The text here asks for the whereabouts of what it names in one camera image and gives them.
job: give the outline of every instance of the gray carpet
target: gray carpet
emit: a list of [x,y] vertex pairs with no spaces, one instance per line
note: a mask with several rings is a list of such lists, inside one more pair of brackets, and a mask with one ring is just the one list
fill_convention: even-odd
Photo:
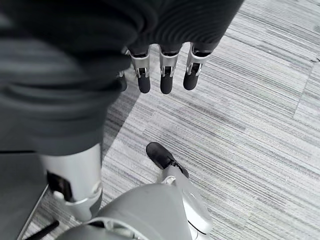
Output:
[[[169,95],[156,46],[149,94],[126,72],[106,122],[103,204],[156,180],[145,147],[158,141],[189,170],[212,239],[319,240],[320,0],[247,0],[193,91],[182,86],[188,50]],[[46,240],[78,224],[48,195],[26,236],[51,216],[61,226]]]

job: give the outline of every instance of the black fingertip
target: black fingertip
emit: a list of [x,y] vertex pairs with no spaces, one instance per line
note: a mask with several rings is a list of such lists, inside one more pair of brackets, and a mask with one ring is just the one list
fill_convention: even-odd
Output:
[[127,89],[127,87],[128,87],[128,85],[127,85],[127,80],[126,80],[126,76],[123,75],[123,76],[121,76],[121,77],[117,77],[116,79],[119,81],[119,83],[120,83],[120,85],[121,85],[121,92],[124,92],[124,91]]
[[147,94],[150,91],[150,77],[146,77],[145,74],[141,74],[141,77],[138,77],[138,85],[140,92]]
[[190,75],[185,73],[183,80],[184,88],[188,91],[193,90],[197,86],[198,77],[194,71],[192,71]]
[[169,94],[172,90],[173,77],[169,74],[161,76],[160,89],[163,94]]

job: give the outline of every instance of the metal joint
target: metal joint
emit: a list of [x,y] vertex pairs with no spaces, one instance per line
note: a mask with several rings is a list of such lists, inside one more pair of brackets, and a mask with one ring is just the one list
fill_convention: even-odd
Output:
[[149,77],[150,74],[150,55],[149,55],[149,50],[146,53],[146,56],[143,57],[135,57],[132,54],[130,54],[131,56],[131,60],[132,60],[132,64],[135,70],[135,73],[137,75],[138,78],[141,77],[140,74],[140,69],[143,69],[145,72],[145,77]]
[[174,76],[177,61],[178,61],[178,56],[179,56],[179,53],[172,56],[167,56],[161,51],[161,48],[159,47],[161,76],[164,77],[166,75],[166,72],[165,72],[166,67],[170,67],[170,77]]
[[196,56],[194,54],[193,49],[194,49],[194,47],[193,47],[193,45],[191,45],[190,50],[189,50],[189,54],[188,54],[188,59],[186,61],[186,73],[188,75],[191,75],[194,65],[197,64],[198,69],[197,69],[197,72],[195,75],[199,76],[199,74],[202,70],[202,67],[206,63],[206,61],[208,60],[208,57],[210,54],[208,54],[207,56]]

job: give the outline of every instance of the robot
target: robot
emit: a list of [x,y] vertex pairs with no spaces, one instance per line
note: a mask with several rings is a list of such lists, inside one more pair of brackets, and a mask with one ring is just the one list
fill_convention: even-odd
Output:
[[[149,92],[151,44],[159,45],[160,90],[169,94],[182,44],[191,43],[183,86],[193,90],[242,2],[1,1],[1,10],[25,31],[6,31],[18,38],[17,48],[8,49],[9,57],[2,57],[14,64],[18,59],[21,67],[1,68],[5,85],[0,88],[0,103],[21,119],[39,153],[53,197],[78,220],[89,221],[60,239],[72,233],[79,239],[119,240],[208,236],[208,212],[187,171],[170,154],[170,164],[165,165],[151,157],[163,169],[160,183],[127,192],[98,213],[103,192],[103,125],[107,107],[127,87],[124,70],[131,62],[140,91]],[[20,42],[31,38],[40,43],[20,50]],[[136,212],[133,203],[137,207],[144,203],[153,214]],[[118,208],[126,209],[136,222],[121,216]]]
[[157,142],[146,147],[162,173],[157,183],[134,188],[96,217],[57,240],[208,240],[212,220],[188,171]]

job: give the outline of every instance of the robot finger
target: robot finger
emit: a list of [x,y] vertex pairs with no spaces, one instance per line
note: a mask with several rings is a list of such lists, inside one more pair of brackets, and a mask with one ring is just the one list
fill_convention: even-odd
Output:
[[150,47],[129,48],[129,52],[138,78],[140,92],[146,94],[150,91]]
[[200,72],[209,55],[213,52],[217,45],[218,42],[191,43],[183,80],[183,86],[186,90],[192,90],[196,87]]
[[160,89],[163,94],[169,94],[172,90],[173,77],[182,44],[159,45],[160,59]]
[[127,89],[127,80],[124,71],[120,71],[116,74],[116,80],[121,84],[121,92]]

